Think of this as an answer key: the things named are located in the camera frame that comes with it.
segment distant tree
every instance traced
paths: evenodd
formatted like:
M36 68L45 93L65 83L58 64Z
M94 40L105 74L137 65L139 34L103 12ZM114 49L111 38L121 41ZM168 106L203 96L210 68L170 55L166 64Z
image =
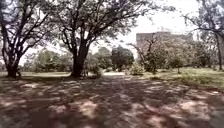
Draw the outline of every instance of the distant tree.
M22 71L33 72L35 68L35 64L34 64L35 58L36 58L35 53L26 55L25 56L26 62L23 64Z
M158 8L151 0L60 0L55 4L61 39L73 54L73 77L81 76L92 43L126 34L138 16Z
M100 48L94 56L98 59L100 68L107 69L112 67L111 52L106 47Z
M50 10L48 0L0 1L2 55L8 77L16 77L21 57L48 34Z
M71 53L62 54L56 61L59 72L70 72L72 69L72 55Z
M186 21L196 26L195 30L213 34L218 51L219 70L222 70L222 48L224 40L224 2L223 0L197 0L199 3L198 16L185 15Z
M115 69L122 71L123 67L130 67L134 62L133 53L121 46L112 49L112 64Z
M37 72L52 72L57 71L59 64L59 54L49 51L42 50L38 54L35 60L35 68Z
M183 67L183 61L179 57L174 57L169 62L172 68L177 68L178 73L180 73L180 68Z

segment foliage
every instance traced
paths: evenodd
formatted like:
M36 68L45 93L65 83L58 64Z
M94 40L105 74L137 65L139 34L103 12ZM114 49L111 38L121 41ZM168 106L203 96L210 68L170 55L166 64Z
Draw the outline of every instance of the foliage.
M131 75L143 75L144 68L141 67L139 64L134 63L129 71Z
M113 71L113 68L112 68L112 67L109 67L109 68L107 68L107 69L105 70L105 72L111 72L111 71Z
M66 0L58 1L55 6L57 11L52 16L57 21L60 39L73 54L71 75L74 77L81 75L92 43L102 39L108 42L120 33L128 33L138 16L157 9L151 0Z
M94 56L97 58L100 68L107 69L112 67L111 52L106 47L100 48Z
M101 77L103 74L102 69L98 65L93 65L89 67L89 71L93 73L94 77L97 78Z
M122 71L123 67L130 67L134 62L133 53L121 46L112 49L112 64L115 69Z
M46 0L0 1L2 55L9 77L16 77L20 59L28 49L47 39L51 11Z
M222 70L222 46L221 42L224 39L224 3L222 0L197 0L199 3L198 15L185 15L186 23L191 23L196 26L196 30L200 31L203 37L213 36L217 47L217 58L219 62L219 70Z
M163 68L166 63L166 56L164 50L155 49L154 51L149 51L145 55L145 69L146 71L155 74L158 68Z
M58 67L59 54L49 51L42 50L38 54L35 60L36 72L52 72L56 71Z
M183 66L183 61L179 57L174 57L170 60L169 65L172 68L178 68L178 73L180 73L180 68Z
M49 50L40 51L33 63L36 72L66 72L72 67L70 54L59 55Z

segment sky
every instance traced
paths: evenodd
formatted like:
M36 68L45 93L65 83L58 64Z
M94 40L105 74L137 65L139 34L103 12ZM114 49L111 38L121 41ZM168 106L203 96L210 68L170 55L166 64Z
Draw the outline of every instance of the sky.
M174 12L157 12L152 16L139 17L137 19L137 27L132 28L131 32L125 36L118 36L117 40L113 40L113 44L120 44L121 46L130 49L135 58L137 57L137 52L131 46L127 46L127 43L136 43L136 33L150 33L156 31L170 31L176 34L187 34L194 29L193 26L186 26L184 18L181 14L194 14L197 11L198 4L196 0L164 0L169 1L169 6L174 6L176 11ZM99 47L106 46L112 49L112 45L92 45L91 51L93 53L98 51ZM59 47L49 46L49 50L59 51ZM29 53L36 52L36 50L30 49Z

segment lawn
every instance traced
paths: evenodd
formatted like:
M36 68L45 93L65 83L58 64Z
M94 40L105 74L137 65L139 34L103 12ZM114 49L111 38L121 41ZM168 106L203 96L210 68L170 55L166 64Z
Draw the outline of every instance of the lawn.
M67 73L1 77L0 128L223 128L223 90L189 85L182 81L189 74L211 76L206 85L216 83L216 75L223 82L222 72L209 69L160 71L156 78L148 73L100 79L73 79Z
M209 68L182 68L181 73L177 70L159 70L156 75L146 73L145 78L157 77L166 80L179 80L188 84L197 84L210 87L224 88L224 72L214 71Z

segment small tree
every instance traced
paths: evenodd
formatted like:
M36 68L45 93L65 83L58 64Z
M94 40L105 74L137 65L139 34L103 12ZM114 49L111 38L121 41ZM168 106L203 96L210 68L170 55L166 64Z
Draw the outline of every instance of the small tree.
M169 65L172 68L177 68L178 73L180 73L180 68L183 66L183 62L179 57L174 57L173 59L170 60Z
M100 48L94 56L97 58L100 68L107 69L112 67L111 52L106 47Z
M51 71L57 71L59 65L59 54L43 50L39 53L35 60L35 68L38 72L51 72Z
M112 64L119 72L123 67L130 67L134 62L133 53L129 49L121 46L112 49Z
M144 68L143 67L141 67L139 64L137 64L137 63L134 63L133 65L132 65L132 67L130 68L130 74L131 75L134 75L134 76L136 76L136 75L143 75L143 73L144 73Z

